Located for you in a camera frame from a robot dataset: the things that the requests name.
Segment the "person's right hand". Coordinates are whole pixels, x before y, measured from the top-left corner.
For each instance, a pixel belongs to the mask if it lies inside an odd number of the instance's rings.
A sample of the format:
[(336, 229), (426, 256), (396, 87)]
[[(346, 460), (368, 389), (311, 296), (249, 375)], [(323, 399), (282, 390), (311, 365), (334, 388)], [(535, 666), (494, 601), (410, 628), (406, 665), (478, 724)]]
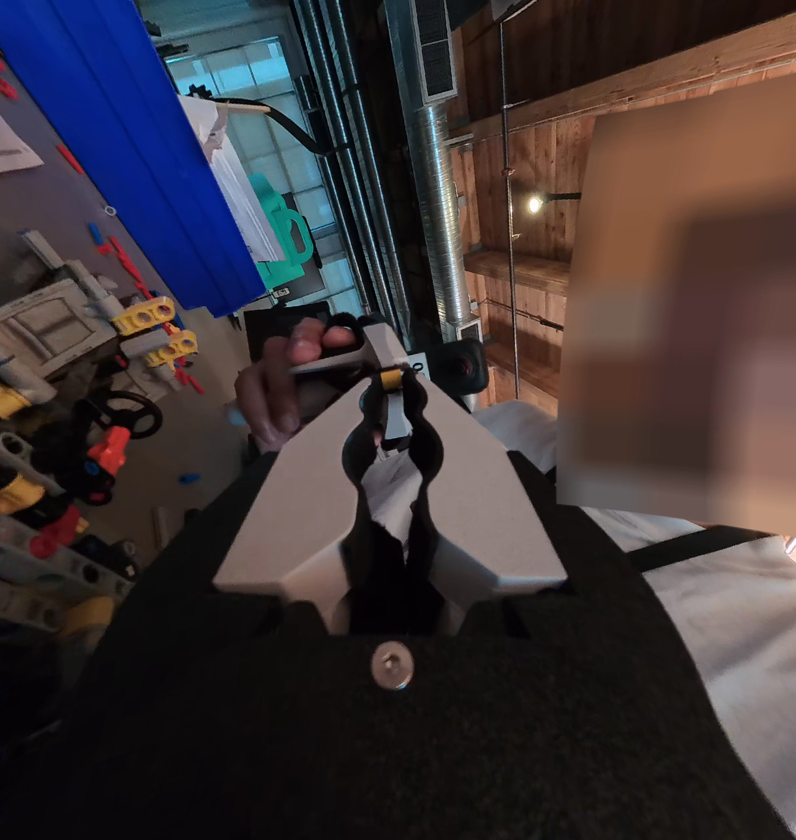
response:
[(345, 312), (330, 318), (327, 323), (317, 318), (303, 318), (289, 337), (268, 338), (261, 360), (238, 374), (236, 406), (261, 454), (277, 452), (302, 427), (291, 369), (319, 361), (329, 350), (356, 347), (357, 326), (357, 318)]

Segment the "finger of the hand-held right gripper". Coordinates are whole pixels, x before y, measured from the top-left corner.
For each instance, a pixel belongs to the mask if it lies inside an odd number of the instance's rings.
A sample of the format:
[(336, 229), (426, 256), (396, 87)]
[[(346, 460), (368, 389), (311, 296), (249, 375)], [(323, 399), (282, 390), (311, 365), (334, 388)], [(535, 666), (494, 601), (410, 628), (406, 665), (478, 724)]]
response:
[(383, 429), (383, 451), (396, 454), (410, 446), (412, 425), (403, 409), (403, 393), (391, 392), (386, 396), (385, 423)]
[(386, 322), (359, 322), (363, 371), (407, 370), (409, 356)]

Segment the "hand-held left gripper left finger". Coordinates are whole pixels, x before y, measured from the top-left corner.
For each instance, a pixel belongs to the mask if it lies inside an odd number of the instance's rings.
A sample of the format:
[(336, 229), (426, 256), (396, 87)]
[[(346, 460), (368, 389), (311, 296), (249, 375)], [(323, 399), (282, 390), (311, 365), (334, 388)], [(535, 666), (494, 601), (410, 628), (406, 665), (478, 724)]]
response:
[(377, 374), (360, 381), (277, 454), (214, 577), (220, 592), (309, 602), (329, 633), (348, 632), (385, 540), (361, 487), (384, 396)]

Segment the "lego car chassis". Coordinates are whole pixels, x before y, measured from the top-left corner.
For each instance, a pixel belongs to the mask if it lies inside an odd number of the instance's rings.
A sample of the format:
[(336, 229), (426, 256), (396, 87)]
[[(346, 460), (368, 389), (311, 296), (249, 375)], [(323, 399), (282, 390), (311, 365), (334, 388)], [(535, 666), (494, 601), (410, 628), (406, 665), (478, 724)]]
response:
[(119, 605), (139, 576), (132, 542), (106, 542), (85, 513), (115, 495), (128, 446), (163, 425), (176, 392), (121, 339), (98, 300), (127, 300), (36, 230), (21, 239), (44, 269), (0, 307), (0, 644), (40, 644), (78, 605)]

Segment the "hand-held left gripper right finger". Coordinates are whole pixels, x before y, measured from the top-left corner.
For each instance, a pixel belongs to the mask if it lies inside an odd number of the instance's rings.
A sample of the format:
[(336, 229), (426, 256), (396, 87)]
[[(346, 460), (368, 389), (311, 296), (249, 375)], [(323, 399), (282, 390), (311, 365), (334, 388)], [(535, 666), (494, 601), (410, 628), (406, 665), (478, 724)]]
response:
[(404, 373), (404, 412), (421, 475), (407, 559), (413, 631), (455, 635), (477, 603), (564, 583), (507, 447), (424, 374)]

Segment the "blue plastic bin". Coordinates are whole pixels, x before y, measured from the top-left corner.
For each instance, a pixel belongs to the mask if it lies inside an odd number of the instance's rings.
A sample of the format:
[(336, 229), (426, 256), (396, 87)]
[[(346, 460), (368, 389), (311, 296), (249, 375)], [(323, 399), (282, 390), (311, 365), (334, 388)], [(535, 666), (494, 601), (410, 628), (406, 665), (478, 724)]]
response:
[(0, 1), (15, 77), (186, 309), (265, 292), (178, 94), (130, 1)]

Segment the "person's torso white t-shirt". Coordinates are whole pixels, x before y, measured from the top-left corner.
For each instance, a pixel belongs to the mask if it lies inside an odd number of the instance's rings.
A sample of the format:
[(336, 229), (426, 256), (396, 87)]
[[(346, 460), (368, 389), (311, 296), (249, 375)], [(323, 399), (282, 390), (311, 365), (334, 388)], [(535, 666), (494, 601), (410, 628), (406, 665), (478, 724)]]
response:
[[(527, 402), (477, 411), (478, 424), (545, 475), (557, 419)], [(407, 454), (377, 458), (362, 479), (372, 519), (402, 541), (421, 474)], [(626, 554), (701, 528), (678, 518), (584, 508)], [(796, 837), (796, 562), (771, 536), (645, 572), (692, 655), (719, 721)]]

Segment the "silver ventilation duct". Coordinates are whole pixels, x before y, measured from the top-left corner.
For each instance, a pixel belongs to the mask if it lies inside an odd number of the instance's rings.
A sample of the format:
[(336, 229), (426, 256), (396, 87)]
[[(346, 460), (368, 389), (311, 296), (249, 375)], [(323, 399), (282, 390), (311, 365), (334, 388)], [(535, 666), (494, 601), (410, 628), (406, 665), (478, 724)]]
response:
[(449, 100), (425, 106), (421, 99), (410, 2), (383, 5), (438, 318), (446, 342), (482, 340), (466, 283), (452, 153), (446, 145)]

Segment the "white air vent grille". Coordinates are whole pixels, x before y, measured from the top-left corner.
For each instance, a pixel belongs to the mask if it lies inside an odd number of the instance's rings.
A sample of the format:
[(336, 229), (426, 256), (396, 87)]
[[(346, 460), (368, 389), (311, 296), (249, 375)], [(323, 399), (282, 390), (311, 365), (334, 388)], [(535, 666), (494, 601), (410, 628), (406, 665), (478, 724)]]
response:
[(446, 1), (411, 1), (410, 12), (424, 105), (455, 98), (455, 58)]

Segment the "pile of red blue pins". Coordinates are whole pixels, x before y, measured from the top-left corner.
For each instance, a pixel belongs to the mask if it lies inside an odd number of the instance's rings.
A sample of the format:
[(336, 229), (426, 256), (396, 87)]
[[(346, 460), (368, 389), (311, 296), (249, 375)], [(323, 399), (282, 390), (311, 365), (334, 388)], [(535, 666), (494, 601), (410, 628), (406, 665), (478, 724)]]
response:
[(189, 357), (198, 352), (198, 341), (182, 325), (172, 300), (150, 290), (116, 237), (104, 236), (94, 223), (88, 223), (87, 227), (98, 252), (102, 256), (115, 256), (140, 293), (140, 301), (127, 307), (114, 297), (98, 300), (98, 307), (121, 339), (121, 357), (126, 361), (140, 360), (152, 375), (173, 390), (188, 386), (203, 395), (202, 385), (189, 372)]

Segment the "crumpled white paper bags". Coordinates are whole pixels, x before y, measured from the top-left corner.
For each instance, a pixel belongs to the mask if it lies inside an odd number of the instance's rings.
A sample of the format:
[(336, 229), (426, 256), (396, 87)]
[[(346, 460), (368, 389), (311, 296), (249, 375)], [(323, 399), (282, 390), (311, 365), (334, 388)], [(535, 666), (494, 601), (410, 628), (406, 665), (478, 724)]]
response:
[(284, 249), (228, 138), (228, 109), (212, 100), (182, 95), (179, 100), (252, 260), (283, 259)]

